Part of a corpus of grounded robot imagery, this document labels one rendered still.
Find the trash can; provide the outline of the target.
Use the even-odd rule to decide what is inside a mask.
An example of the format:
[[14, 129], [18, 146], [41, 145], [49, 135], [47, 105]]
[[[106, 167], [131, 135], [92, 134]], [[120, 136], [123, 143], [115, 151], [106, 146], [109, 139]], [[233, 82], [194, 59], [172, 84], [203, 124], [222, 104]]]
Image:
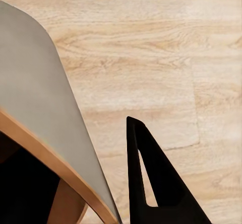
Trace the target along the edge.
[[52, 38], [0, 0], [0, 165], [21, 147], [60, 177], [47, 224], [80, 224], [88, 207], [123, 224]]

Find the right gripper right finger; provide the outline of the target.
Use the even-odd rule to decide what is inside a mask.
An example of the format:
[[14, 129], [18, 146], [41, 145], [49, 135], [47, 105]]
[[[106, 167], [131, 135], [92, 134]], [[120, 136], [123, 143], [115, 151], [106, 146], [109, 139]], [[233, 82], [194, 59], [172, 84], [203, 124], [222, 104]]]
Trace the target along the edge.
[[[141, 153], [158, 207], [148, 206]], [[212, 224], [146, 125], [127, 117], [130, 224]]]

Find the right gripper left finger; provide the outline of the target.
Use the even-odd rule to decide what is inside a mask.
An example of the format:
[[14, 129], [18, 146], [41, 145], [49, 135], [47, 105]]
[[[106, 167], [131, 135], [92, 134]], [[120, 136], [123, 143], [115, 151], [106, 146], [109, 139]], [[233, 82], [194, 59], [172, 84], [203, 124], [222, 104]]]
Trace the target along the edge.
[[0, 165], [0, 224], [47, 224], [60, 177], [23, 147]]

